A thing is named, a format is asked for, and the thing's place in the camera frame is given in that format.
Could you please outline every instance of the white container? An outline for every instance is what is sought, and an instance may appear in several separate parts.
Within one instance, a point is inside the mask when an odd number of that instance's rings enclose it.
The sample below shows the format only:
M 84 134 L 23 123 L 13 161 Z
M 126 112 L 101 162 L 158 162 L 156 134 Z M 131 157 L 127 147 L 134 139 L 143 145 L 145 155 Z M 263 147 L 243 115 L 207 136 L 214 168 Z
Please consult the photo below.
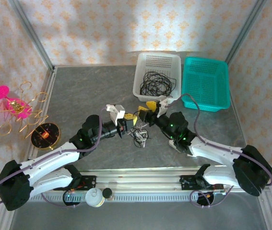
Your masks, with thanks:
M 149 71 L 163 73 L 170 78 L 176 79 L 176 87 L 168 97 L 169 103 L 180 97 L 182 70 L 178 55 L 152 52 L 139 54 L 132 92 L 141 102 L 158 101 L 158 97 L 140 95 L 140 85 L 143 83 L 145 73 Z
M 88 190 L 85 200 L 88 205 L 92 207 L 100 207 L 104 202 L 105 198 L 99 188 L 91 188 Z

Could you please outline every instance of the white bottle cap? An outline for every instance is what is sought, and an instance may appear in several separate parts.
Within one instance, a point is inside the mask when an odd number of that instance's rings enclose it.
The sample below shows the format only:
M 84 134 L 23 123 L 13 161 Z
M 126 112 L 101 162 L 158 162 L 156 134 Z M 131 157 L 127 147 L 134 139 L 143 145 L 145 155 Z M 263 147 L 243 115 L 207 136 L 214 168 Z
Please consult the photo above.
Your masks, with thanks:
M 105 201 L 105 198 L 103 197 L 103 193 L 99 188 L 89 189 L 85 199 L 87 204 L 92 207 L 100 207 Z

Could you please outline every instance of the gray floor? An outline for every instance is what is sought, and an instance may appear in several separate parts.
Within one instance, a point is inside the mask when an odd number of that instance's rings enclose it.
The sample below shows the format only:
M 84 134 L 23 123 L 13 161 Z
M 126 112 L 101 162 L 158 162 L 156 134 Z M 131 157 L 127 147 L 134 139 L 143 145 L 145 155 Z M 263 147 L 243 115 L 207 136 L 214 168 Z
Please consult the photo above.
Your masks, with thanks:
M 11 230 L 266 230 L 259 204 L 247 194 L 230 194 L 219 206 L 187 202 L 86 204 L 63 209 L 30 203 L 15 212 Z
M 145 106 L 132 94 L 135 70 L 135 66 L 58 68 L 47 113 L 47 121 L 56 123 L 61 129 L 58 146 L 75 135 L 89 115 L 99 114 L 106 104 L 121 104 L 128 113 L 137 111 L 139 105 Z M 185 108 L 180 101 L 167 114 L 178 111 L 183 112 L 193 131 L 197 111 Z M 102 118 L 104 122 L 109 121 L 109 113 L 103 112 Z M 214 164 L 206 159 L 177 154 L 157 127 L 149 127 L 148 131 L 152 139 L 144 149 L 135 147 L 130 136 L 123 136 L 122 140 L 115 136 L 101 141 L 94 152 L 74 165 L 79 170 L 88 170 Z M 245 146 L 232 107 L 217 113 L 201 112 L 198 131 L 212 141 Z
M 129 113 L 144 106 L 132 94 L 135 66 L 59 68 L 48 109 L 49 122 L 62 132 L 60 145 L 81 127 L 86 117 L 99 113 L 106 104 L 121 104 Z M 179 102 L 167 114 L 182 111 L 193 130 L 196 110 Z M 110 120 L 107 112 L 103 120 Z M 201 166 L 205 159 L 186 158 L 168 146 L 157 127 L 148 128 L 152 139 L 144 149 L 132 138 L 118 136 L 101 141 L 89 156 L 75 163 L 79 170 Z M 199 133 L 222 144 L 244 147 L 242 134 L 231 108 L 217 113 L 202 112 Z M 28 202 L 16 210 L 12 230 L 265 230 L 259 201 L 247 194 L 230 194 L 219 206 L 199 209 L 190 203 L 105 203 L 99 208 L 86 204 L 73 209 L 45 202 Z

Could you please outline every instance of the floral wallpaper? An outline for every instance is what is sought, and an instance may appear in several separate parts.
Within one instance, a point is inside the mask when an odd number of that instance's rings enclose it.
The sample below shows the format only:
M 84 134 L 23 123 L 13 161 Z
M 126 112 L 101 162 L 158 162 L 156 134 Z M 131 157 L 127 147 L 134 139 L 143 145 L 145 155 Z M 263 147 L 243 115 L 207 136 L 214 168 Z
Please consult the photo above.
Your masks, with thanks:
M 256 0 L 20 0 L 54 65 L 136 64 L 135 51 L 225 60 Z
M 248 143 L 272 165 L 272 0 L 230 66 L 230 85 Z
M 19 85 L 31 81 L 33 86 L 26 93 L 26 98 L 32 98 L 41 90 L 46 73 L 47 68 L 20 20 L 8 1 L 0 0 L 0 85 L 8 85 L 11 93 L 19 95 Z M 23 161 L 25 144 L 24 137 L 15 129 L 7 136 L 0 136 L 0 172 L 12 159 Z

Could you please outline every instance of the white plastic basket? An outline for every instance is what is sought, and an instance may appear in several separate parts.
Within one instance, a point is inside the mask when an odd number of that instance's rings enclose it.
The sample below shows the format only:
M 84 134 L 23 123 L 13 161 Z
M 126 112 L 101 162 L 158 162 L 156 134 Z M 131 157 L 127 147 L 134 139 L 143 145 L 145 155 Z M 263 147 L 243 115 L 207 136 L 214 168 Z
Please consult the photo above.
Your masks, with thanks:
M 139 98 L 141 102 L 157 101 L 158 97 L 140 95 L 140 85 L 143 83 L 145 73 L 156 71 L 163 73 L 170 78 L 176 79 L 176 87 L 168 97 L 169 103 L 172 103 L 181 95 L 182 70 L 181 61 L 178 55 L 165 53 L 140 53 L 138 56 L 133 94 Z

